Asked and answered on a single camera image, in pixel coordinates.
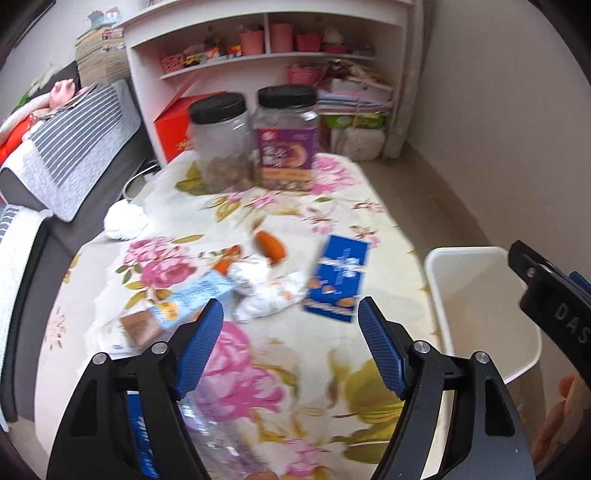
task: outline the white wall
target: white wall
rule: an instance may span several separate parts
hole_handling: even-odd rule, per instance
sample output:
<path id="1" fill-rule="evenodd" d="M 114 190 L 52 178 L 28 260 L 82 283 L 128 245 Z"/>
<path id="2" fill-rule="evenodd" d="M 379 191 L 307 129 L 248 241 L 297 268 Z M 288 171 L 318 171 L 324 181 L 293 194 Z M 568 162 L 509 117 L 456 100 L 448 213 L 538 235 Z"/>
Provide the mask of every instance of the white wall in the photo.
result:
<path id="1" fill-rule="evenodd" d="M 435 0 L 409 142 L 494 244 L 591 278 L 591 86 L 528 1 Z M 548 341 L 541 364 L 552 403 L 571 367 Z"/>
<path id="2" fill-rule="evenodd" d="M 126 19 L 147 6 L 148 0 L 57 0 L 0 70 L 0 119 L 10 114 L 50 63 L 64 67 L 74 60 L 76 38 L 90 27 L 85 19 L 92 11 L 119 7 Z"/>

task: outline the floral tablecloth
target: floral tablecloth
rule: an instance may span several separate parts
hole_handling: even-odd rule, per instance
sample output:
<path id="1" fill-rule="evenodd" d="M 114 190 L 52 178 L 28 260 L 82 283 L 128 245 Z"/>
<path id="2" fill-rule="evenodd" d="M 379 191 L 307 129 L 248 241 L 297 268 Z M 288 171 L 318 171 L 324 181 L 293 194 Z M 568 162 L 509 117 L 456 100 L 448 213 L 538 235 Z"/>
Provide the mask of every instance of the floral tablecloth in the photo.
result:
<path id="1" fill-rule="evenodd" d="M 99 235 L 72 263 L 47 326 L 37 377 L 35 428 L 48 452 L 79 374 L 96 352 L 93 329 L 183 288 L 232 245 L 255 252 L 257 229 L 287 247 L 276 275 L 311 274 L 328 234 L 368 242 L 361 295 L 372 296 L 412 337 L 439 346 L 413 246 L 348 159 L 320 155 L 309 194 L 260 188 L 202 193 L 193 153 L 186 152 L 136 199 L 152 222 L 149 236 L 115 242 Z M 283 480 L 369 479 L 402 408 L 382 383 L 357 323 L 299 305 L 248 325 L 225 322 L 204 375 L 226 419 Z M 442 427 L 425 475 L 439 466 Z"/>

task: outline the finger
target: finger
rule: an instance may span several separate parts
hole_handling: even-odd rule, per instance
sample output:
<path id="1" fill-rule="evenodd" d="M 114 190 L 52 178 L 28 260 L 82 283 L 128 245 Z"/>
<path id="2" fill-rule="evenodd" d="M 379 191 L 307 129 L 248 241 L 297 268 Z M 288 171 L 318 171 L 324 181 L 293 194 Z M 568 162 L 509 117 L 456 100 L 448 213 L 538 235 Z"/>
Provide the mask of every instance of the finger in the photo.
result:
<path id="1" fill-rule="evenodd" d="M 566 401 L 562 401 L 557 403 L 552 410 L 548 413 L 546 417 L 546 423 L 538 433 L 536 437 L 536 442 L 544 442 L 546 440 L 551 440 L 558 429 L 562 426 L 564 422 L 564 405 Z"/>
<path id="2" fill-rule="evenodd" d="M 244 480 L 279 480 L 279 477 L 273 472 L 260 472 L 253 473 L 252 475 L 247 476 Z"/>
<path id="3" fill-rule="evenodd" d="M 548 449 L 550 448 L 550 439 L 543 440 L 543 441 L 535 441 L 531 444 L 531 457 L 534 461 L 534 465 L 541 462 L 546 453 L 548 453 Z"/>
<path id="4" fill-rule="evenodd" d="M 558 382 L 558 393 L 561 397 L 566 398 L 569 396 L 570 387 L 573 386 L 573 382 L 576 377 L 577 374 L 570 374 Z"/>

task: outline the metal screw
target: metal screw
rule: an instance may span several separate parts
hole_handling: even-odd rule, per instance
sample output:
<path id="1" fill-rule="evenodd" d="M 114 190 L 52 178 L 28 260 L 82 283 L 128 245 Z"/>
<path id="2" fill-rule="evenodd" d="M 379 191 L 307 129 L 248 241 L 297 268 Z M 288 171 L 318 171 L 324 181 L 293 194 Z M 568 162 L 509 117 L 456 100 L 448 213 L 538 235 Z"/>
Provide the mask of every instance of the metal screw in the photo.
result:
<path id="1" fill-rule="evenodd" d="M 429 345 L 427 342 L 419 340 L 418 342 L 414 342 L 414 349 L 418 353 L 429 353 L 429 351 L 431 350 L 431 345 Z"/>
<path id="2" fill-rule="evenodd" d="M 92 357 L 92 363 L 95 365 L 102 365 L 107 361 L 107 356 L 104 353 L 97 353 L 94 357 Z"/>
<path id="3" fill-rule="evenodd" d="M 158 342 L 152 345 L 152 353 L 156 355 L 162 355 L 168 348 L 168 345 L 164 342 Z"/>
<path id="4" fill-rule="evenodd" d="M 491 361 L 491 357 L 484 352 L 476 352 L 476 360 L 479 361 L 481 364 L 487 364 Z"/>

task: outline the pink flower print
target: pink flower print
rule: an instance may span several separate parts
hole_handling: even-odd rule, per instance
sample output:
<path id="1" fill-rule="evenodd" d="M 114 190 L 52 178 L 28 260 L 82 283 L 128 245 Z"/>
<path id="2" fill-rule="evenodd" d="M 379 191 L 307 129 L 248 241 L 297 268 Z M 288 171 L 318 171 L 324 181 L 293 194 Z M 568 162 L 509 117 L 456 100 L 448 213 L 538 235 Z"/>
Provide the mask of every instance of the pink flower print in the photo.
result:
<path id="1" fill-rule="evenodd" d="M 304 439 L 288 440 L 284 445 L 290 445 L 296 458 L 286 467 L 285 474 L 296 478 L 308 478 L 314 470 L 322 466 L 319 462 L 319 452 L 325 450 L 315 447 Z"/>
<path id="2" fill-rule="evenodd" d="M 312 214 L 306 220 L 312 224 L 312 232 L 319 235 L 330 235 L 335 231 L 336 221 L 328 218 L 324 213 L 314 207 L 308 207 Z"/>
<path id="3" fill-rule="evenodd" d="M 252 362 L 250 347 L 250 340 L 240 328 L 232 322 L 224 322 L 203 375 L 211 377 L 243 371 Z"/>
<path id="4" fill-rule="evenodd" d="M 123 259 L 124 265 L 139 264 L 142 267 L 152 260 L 156 260 L 168 249 L 168 238 L 157 236 L 133 242 Z"/>
<path id="5" fill-rule="evenodd" d="M 254 202 L 253 202 L 254 208 L 263 208 L 268 205 L 272 205 L 273 203 L 275 203 L 275 201 L 277 199 L 277 195 L 278 195 L 278 193 L 274 192 L 274 191 L 267 192 L 266 194 L 264 194 L 254 200 Z"/>
<path id="6" fill-rule="evenodd" d="M 154 260 L 142 268 L 141 281 L 150 288 L 169 288 L 187 280 L 197 271 L 187 257 Z"/>
<path id="7" fill-rule="evenodd" d="M 312 195 L 334 193 L 337 190 L 355 185 L 355 181 L 347 169 L 334 157 L 316 155 L 312 169 L 314 176 L 310 188 Z"/>
<path id="8" fill-rule="evenodd" d="M 369 213 L 384 213 L 386 211 L 381 203 L 371 202 L 370 200 L 356 203 L 353 210 L 367 210 Z"/>
<path id="9" fill-rule="evenodd" d="M 319 223 L 312 227 L 312 233 L 319 233 L 320 235 L 330 235 L 334 231 L 331 221 Z"/>
<path id="10" fill-rule="evenodd" d="M 232 322 L 224 322 L 222 333 L 203 371 L 215 393 L 220 419 L 250 418 L 249 408 L 279 412 L 284 392 L 268 370 L 252 367 L 251 342 Z"/>
<path id="11" fill-rule="evenodd" d="M 240 202 L 243 197 L 244 197 L 244 192 L 229 193 L 228 196 L 226 197 L 226 201 L 228 203 Z"/>
<path id="12" fill-rule="evenodd" d="M 45 341 L 49 341 L 49 350 L 53 350 L 53 346 L 57 345 L 62 348 L 61 339 L 66 332 L 66 318 L 60 315 L 60 309 L 49 318 L 47 322 L 47 329 L 45 331 Z"/>
<path id="13" fill-rule="evenodd" d="M 360 227 L 359 225 L 352 225 L 351 230 L 355 232 L 355 239 L 362 242 L 369 243 L 370 248 L 377 247 L 382 241 L 376 236 L 377 230 L 372 230 L 369 227 Z"/>
<path id="14" fill-rule="evenodd" d="M 160 254 L 160 259 L 164 260 L 166 258 L 180 258 L 186 257 L 189 254 L 189 249 L 182 245 L 168 245 L 166 250 L 162 250 Z"/>
<path id="15" fill-rule="evenodd" d="M 284 392 L 268 370 L 247 367 L 243 372 L 229 371 L 208 377 L 217 397 L 221 420 L 251 418 L 250 408 L 266 408 L 279 413 Z"/>
<path id="16" fill-rule="evenodd" d="M 340 168 L 339 161 L 329 155 L 318 154 L 314 157 L 312 168 L 316 171 L 332 171 Z"/>

